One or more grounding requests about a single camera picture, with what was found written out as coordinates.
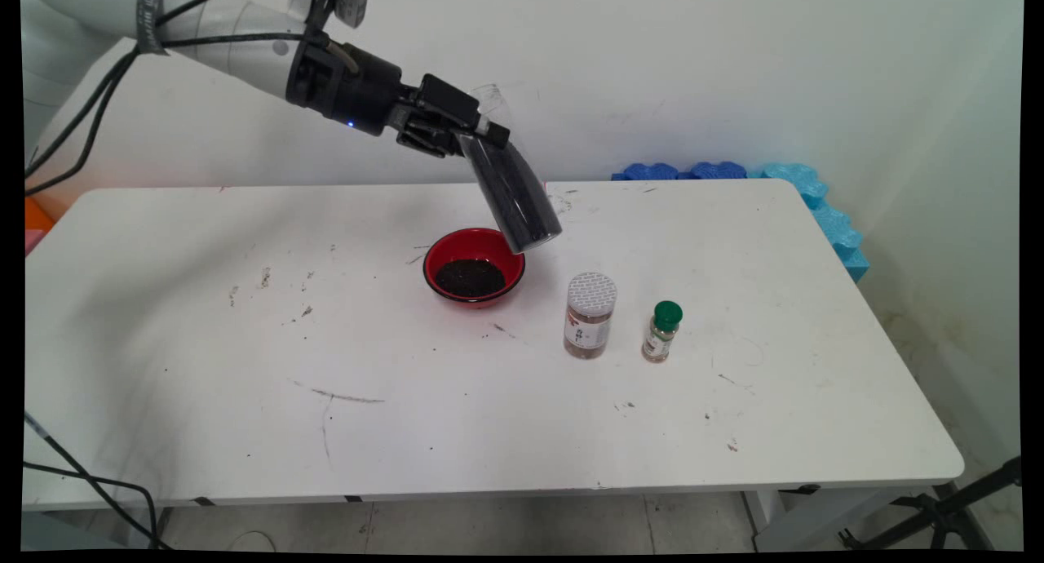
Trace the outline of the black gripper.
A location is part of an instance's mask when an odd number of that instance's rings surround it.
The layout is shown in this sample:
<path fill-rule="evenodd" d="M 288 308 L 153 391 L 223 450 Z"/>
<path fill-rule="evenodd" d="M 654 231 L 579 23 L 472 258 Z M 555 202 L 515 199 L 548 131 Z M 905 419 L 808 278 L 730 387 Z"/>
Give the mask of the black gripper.
<path fill-rule="evenodd" d="M 431 73 L 406 86 L 398 65 L 351 45 L 299 43 L 285 98 L 367 135 L 390 127 L 399 145 L 430 157 L 462 157 L 462 140 L 496 148 L 511 142 L 511 131 L 480 113 L 477 98 Z"/>

